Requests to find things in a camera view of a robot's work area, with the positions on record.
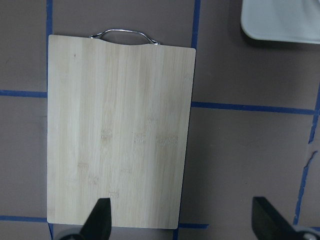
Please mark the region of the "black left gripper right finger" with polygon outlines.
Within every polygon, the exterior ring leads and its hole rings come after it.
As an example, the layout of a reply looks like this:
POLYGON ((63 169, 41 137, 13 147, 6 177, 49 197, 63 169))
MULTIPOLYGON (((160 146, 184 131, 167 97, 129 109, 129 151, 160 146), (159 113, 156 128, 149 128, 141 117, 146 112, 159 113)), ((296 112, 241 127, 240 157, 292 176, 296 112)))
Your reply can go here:
POLYGON ((251 227, 258 240, 301 239, 301 234, 262 196, 252 198, 251 227))

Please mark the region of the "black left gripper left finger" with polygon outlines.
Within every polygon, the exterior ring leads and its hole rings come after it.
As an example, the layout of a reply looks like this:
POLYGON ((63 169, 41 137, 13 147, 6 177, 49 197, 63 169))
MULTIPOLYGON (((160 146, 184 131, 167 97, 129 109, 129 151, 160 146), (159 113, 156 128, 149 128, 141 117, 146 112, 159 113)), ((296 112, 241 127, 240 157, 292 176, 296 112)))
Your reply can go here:
POLYGON ((79 234, 84 240, 108 240, 112 231, 110 198, 99 198, 79 234))

